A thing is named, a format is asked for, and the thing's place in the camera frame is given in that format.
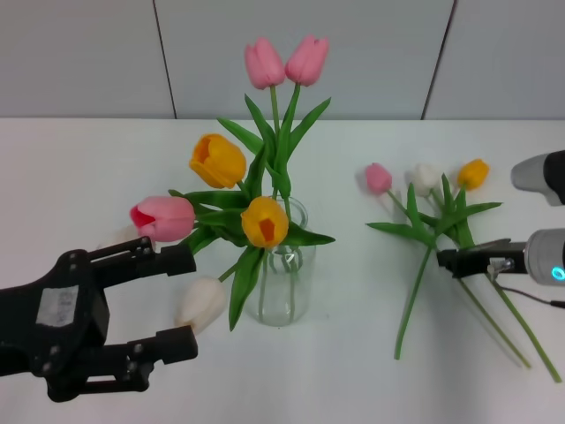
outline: glass vase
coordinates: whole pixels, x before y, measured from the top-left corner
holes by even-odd
[[[282,199],[277,199],[284,208]],[[289,198],[293,223],[308,230],[308,214],[302,203]],[[258,322],[282,327],[298,321],[308,309],[316,246],[277,246],[267,252],[257,285],[245,302],[245,310]]]

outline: yellow tulip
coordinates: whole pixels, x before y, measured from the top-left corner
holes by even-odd
[[[289,232],[289,218],[283,208],[270,197],[257,197],[241,214],[244,233],[256,247],[272,249]]]
[[[459,171],[457,176],[457,184],[465,186],[467,190],[479,188],[485,182],[488,175],[489,167],[481,159],[475,159],[467,163]]]
[[[191,169],[213,188],[233,188],[245,176],[245,156],[220,134],[205,134],[192,152]]]

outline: flower bunch on table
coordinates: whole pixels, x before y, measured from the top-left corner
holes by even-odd
[[[432,252],[437,250],[437,240],[439,237],[445,235],[449,237],[460,248],[469,248],[475,246],[475,242],[471,235],[471,230],[467,222],[469,216],[484,212],[488,209],[498,208],[501,203],[479,203],[476,205],[467,205],[466,193],[467,191],[477,189],[483,185],[488,175],[489,167],[480,159],[476,159],[467,163],[460,169],[457,176],[458,193],[456,196],[452,194],[451,184],[445,174],[436,170],[429,164],[418,164],[412,172],[412,181],[408,187],[406,207],[396,198],[392,193],[392,176],[390,173],[379,163],[373,163],[365,169],[366,183],[368,188],[377,195],[387,194],[396,206],[402,210],[407,216],[410,224],[407,223],[368,223],[367,225],[378,231],[387,232],[407,239],[416,240],[426,247],[426,253],[420,264],[416,280],[411,289],[408,300],[408,305],[404,309],[400,329],[396,337],[395,344],[395,359],[400,359],[402,350],[404,334],[408,327],[408,321],[411,316],[411,310],[414,306],[418,288],[420,286],[426,264]],[[428,216],[418,211],[417,196],[424,198],[431,198],[435,202],[435,206],[440,211],[437,217]],[[538,339],[535,337],[526,323],[525,319],[520,315],[514,304],[510,301],[509,297],[502,290],[496,282],[496,279],[486,275],[486,278],[494,288],[494,290],[501,297],[504,304],[508,307],[510,312],[518,320],[528,338],[531,340],[539,357],[546,365],[549,374],[555,382],[561,382],[561,377],[547,357],[545,351],[539,344]],[[493,326],[494,330],[498,333],[501,339],[508,345],[512,352],[520,359],[520,361],[527,367],[531,365],[528,360],[520,353],[516,346],[510,341],[508,336],[502,331],[501,327],[494,321],[493,317],[481,305],[475,295],[472,293],[469,286],[462,278],[458,278],[457,282],[463,288],[465,294],[470,298],[471,302],[477,307],[479,312],[486,318],[486,320]]]
[[[269,249],[291,246],[298,252],[285,262],[290,273],[298,272],[301,246],[335,241],[296,225],[290,215],[290,176],[287,164],[298,143],[328,107],[330,99],[316,106],[294,128],[293,120],[301,87],[315,83],[328,54],[328,40],[308,35],[286,65],[273,45],[259,38],[245,48],[245,66],[252,85],[269,89],[274,128],[249,96],[245,96],[259,135],[225,118],[218,121],[254,154],[249,168],[238,146],[220,134],[205,134],[192,153],[190,168],[209,186],[205,192],[180,193],[169,190],[170,198],[148,198],[132,210],[140,235],[153,241],[175,241],[197,254],[217,239],[244,248],[238,261],[219,278],[201,278],[185,295],[177,325],[192,325],[201,331],[223,310],[223,282],[235,274],[230,296],[230,329],[234,329],[244,303],[257,284],[260,266]],[[279,118],[276,86],[286,79],[295,83],[294,93],[282,120]],[[265,171],[273,192],[264,196],[261,187]],[[281,206],[277,199],[282,199]]]

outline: white table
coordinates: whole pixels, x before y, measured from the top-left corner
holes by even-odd
[[[205,189],[188,169],[215,121],[0,120],[1,287],[42,276],[62,252],[94,248],[129,223],[150,194]],[[469,202],[504,201],[471,219],[478,242],[525,240],[565,226],[565,208],[518,192],[511,167],[565,147],[560,122],[320,122],[290,163],[293,195],[311,228],[337,242],[318,249],[312,305],[298,324],[274,329],[244,315],[230,334],[225,313],[199,336],[200,356],[158,365],[144,393],[82,396],[54,404],[31,375],[0,379],[2,423],[458,423],[561,422],[565,385],[554,384],[528,338],[483,277],[471,280],[498,323],[531,360],[520,368],[478,319],[448,273],[430,262],[400,361],[393,360],[419,246],[368,229],[389,221],[357,188],[354,173],[385,164],[395,186],[416,162],[456,170],[476,157],[492,165]],[[238,249],[215,242],[198,255],[199,274],[219,276]],[[109,343],[150,337],[173,324],[176,297],[195,276],[150,278],[108,290]],[[527,276],[504,284],[547,299],[560,288]],[[565,377],[565,311],[510,294]]]

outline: tulip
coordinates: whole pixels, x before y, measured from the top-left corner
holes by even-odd
[[[245,47],[245,68],[252,85],[259,90],[284,82],[283,61],[266,38]]]
[[[188,236],[194,226],[194,208],[183,197],[147,197],[130,210],[138,234],[153,241],[176,241]]]
[[[392,176],[380,163],[373,163],[365,169],[367,187],[373,193],[381,195],[392,187]]]
[[[289,218],[283,208],[270,197],[257,197],[241,214],[244,233],[256,247],[272,249],[289,232]]]
[[[412,173],[412,184],[417,196],[427,197],[441,179],[440,172],[428,163],[418,163]]]
[[[190,325],[194,335],[197,335],[222,314],[226,303],[226,291],[220,280],[210,276],[198,278],[183,296],[175,325]]]
[[[286,76],[301,86],[311,86],[320,78],[328,50],[327,38],[316,40],[307,35],[286,63]]]
[[[245,176],[245,156],[220,134],[205,134],[192,153],[189,166],[213,188],[233,188]]]
[[[474,161],[467,163],[459,171],[457,184],[465,186],[465,189],[467,190],[479,188],[485,182],[488,170],[489,168],[486,163],[484,163],[481,159],[475,159]]]

